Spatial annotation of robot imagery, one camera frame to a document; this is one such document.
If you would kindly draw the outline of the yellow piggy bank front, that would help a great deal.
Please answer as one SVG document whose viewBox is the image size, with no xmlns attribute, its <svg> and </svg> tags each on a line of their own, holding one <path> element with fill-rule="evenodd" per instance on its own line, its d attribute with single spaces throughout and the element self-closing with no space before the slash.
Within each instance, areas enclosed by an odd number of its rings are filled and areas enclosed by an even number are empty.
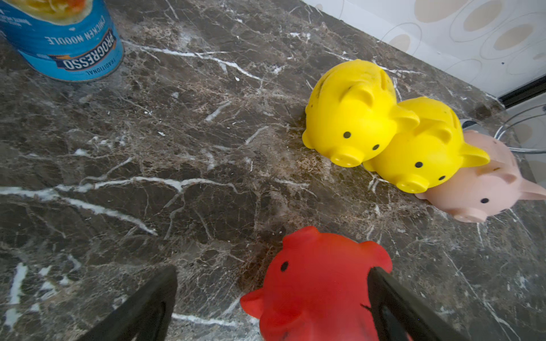
<svg viewBox="0 0 546 341">
<path fill-rule="evenodd" d="M 462 124 L 448 105 L 436 99 L 407 99 L 399 106 L 413 111 L 419 125 L 396 134 L 388 147 L 363 163 L 405 193 L 423 193 L 452 178 L 462 168 L 484 166 L 490 156 L 465 142 Z"/>
</svg>

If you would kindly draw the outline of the pink piggy bank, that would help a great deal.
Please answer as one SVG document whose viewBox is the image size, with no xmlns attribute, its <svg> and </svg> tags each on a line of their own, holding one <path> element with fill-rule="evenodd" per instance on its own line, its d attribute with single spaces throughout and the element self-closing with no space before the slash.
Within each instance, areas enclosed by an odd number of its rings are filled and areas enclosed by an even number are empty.
<svg viewBox="0 0 546 341">
<path fill-rule="evenodd" d="M 416 194 L 463 223 L 483 223 L 519 200 L 544 200 L 545 189 L 524 179 L 510 149 L 493 137 L 471 130 L 465 142 L 485 150 L 491 162 L 462 168 L 451 179 Z"/>
</svg>

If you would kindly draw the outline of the red piggy bank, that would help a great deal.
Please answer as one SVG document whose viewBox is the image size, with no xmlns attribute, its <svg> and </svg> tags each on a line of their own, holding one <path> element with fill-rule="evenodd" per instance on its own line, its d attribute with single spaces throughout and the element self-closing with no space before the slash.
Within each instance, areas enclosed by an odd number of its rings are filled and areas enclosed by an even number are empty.
<svg viewBox="0 0 546 341">
<path fill-rule="evenodd" d="M 262 288 L 240 305 L 265 340 L 377 340 L 368 273 L 392 271 L 387 251 L 309 226 L 282 240 Z"/>
</svg>

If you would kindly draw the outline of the yellow piggy bank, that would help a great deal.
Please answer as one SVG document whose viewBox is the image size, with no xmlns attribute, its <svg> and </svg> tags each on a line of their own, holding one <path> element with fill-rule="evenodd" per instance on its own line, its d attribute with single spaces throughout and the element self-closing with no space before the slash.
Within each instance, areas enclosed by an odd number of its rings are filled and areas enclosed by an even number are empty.
<svg viewBox="0 0 546 341">
<path fill-rule="evenodd" d="M 420 118 L 398 104 L 388 74 L 372 62 L 354 60 L 327 71 L 305 108 L 302 141 L 337 166 L 352 168 L 369 161 Z"/>
<path fill-rule="evenodd" d="M 399 106 L 413 111 L 419 125 L 396 134 L 388 147 L 363 163 L 405 193 L 423 193 L 452 178 L 462 168 L 484 166 L 490 156 L 465 142 L 462 124 L 448 105 L 436 99 L 407 99 Z"/>
</svg>

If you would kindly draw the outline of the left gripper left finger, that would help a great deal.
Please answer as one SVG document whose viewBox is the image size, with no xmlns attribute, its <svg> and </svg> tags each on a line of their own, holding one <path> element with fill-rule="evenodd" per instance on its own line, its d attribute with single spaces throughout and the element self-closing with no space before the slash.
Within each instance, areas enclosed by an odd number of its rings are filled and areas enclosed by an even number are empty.
<svg viewBox="0 0 546 341">
<path fill-rule="evenodd" d="M 169 265 L 80 339 L 164 340 L 177 289 L 176 267 Z"/>
</svg>

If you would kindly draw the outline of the yellow piggy bank back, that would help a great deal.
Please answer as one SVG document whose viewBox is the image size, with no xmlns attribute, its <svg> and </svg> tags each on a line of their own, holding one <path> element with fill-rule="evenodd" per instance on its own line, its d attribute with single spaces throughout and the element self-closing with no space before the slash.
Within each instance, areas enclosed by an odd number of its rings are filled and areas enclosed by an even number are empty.
<svg viewBox="0 0 546 341">
<path fill-rule="evenodd" d="M 369 161 L 420 118 L 398 104 L 388 74 L 372 62 L 354 60 L 327 71 L 305 108 L 302 141 L 337 166 L 352 168 Z"/>
</svg>

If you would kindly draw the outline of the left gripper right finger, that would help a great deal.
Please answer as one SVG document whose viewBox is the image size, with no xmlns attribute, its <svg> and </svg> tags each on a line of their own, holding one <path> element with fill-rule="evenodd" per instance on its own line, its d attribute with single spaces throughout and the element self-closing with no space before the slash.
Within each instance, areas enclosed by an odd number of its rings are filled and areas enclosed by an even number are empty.
<svg viewBox="0 0 546 341">
<path fill-rule="evenodd" d="M 369 271 L 368 297 L 380 340 L 466 339 L 380 267 Z"/>
</svg>

